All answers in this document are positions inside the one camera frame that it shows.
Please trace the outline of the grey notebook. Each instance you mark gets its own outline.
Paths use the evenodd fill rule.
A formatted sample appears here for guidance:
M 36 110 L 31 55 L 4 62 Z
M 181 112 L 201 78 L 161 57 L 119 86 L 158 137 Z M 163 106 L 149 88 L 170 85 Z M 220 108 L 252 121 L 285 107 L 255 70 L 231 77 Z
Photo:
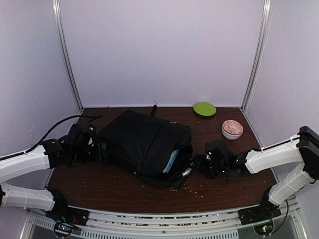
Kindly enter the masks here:
M 174 161 L 175 161 L 175 159 L 176 159 L 178 153 L 179 153 L 179 150 L 178 150 L 178 149 L 177 149 L 177 150 L 174 150 L 174 151 L 171 153 L 171 155 L 170 155 L 170 157 L 169 157 L 169 161 L 168 161 L 166 167 L 164 168 L 164 170 L 162 171 L 162 173 L 168 173 L 168 172 L 170 171 L 170 169 L 171 169 L 171 167 L 172 167 L 172 165 L 173 165 L 173 163 L 174 163 Z

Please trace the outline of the black student backpack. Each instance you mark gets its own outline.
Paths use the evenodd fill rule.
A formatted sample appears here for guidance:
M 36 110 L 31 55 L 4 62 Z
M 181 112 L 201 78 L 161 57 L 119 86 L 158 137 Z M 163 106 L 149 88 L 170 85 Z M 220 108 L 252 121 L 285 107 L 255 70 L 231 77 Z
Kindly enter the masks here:
M 180 189 L 191 172 L 191 128 L 147 114 L 127 110 L 96 133 L 107 144 L 107 160 L 135 174 L 149 185 Z M 174 150 L 179 153 L 168 173 L 162 173 Z

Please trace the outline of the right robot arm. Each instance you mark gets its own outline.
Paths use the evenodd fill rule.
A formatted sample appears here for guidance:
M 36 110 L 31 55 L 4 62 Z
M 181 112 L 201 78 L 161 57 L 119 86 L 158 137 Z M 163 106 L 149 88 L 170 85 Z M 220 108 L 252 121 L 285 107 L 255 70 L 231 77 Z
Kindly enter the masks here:
M 319 178 L 319 136 L 310 127 L 302 126 L 287 140 L 237 155 L 226 143 L 212 141 L 206 144 L 205 154 L 193 158 L 192 168 L 209 179 L 221 173 L 237 178 L 290 163 L 297 165 L 282 181 L 265 190 L 256 208 L 256 216 L 265 220 L 288 197 Z

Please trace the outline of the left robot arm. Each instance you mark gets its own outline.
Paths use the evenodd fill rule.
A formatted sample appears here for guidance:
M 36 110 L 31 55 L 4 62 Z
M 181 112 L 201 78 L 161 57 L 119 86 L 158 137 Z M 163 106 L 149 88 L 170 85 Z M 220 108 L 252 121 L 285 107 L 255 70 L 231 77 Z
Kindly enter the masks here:
M 103 160 L 98 146 L 92 141 L 84 145 L 67 144 L 56 139 L 0 158 L 0 206 L 51 211 L 61 221 L 72 216 L 68 202 L 59 190 L 35 190 L 17 187 L 8 180 L 39 170 L 54 169 L 74 163 L 87 164 Z

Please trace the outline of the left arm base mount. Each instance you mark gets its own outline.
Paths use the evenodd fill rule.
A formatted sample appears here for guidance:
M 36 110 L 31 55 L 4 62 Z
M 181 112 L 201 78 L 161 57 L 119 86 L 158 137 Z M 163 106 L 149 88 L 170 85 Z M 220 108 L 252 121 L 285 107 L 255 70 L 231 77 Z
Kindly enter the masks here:
M 48 190 L 54 201 L 51 211 L 46 211 L 45 215 L 55 221 L 53 231 L 59 238 L 70 236 L 78 226 L 86 226 L 89 211 L 73 208 L 68 205 L 67 200 L 57 189 Z

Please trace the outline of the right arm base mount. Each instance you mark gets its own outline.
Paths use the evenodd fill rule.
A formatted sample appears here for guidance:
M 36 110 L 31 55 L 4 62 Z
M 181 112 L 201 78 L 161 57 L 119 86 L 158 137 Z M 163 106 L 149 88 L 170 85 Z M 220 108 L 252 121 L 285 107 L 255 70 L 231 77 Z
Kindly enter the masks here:
M 270 189 L 271 187 L 265 190 L 259 205 L 238 211 L 241 225 L 254 224 L 254 231 L 263 237 L 270 236 L 276 231 L 274 218 L 282 214 L 279 206 L 269 201 Z

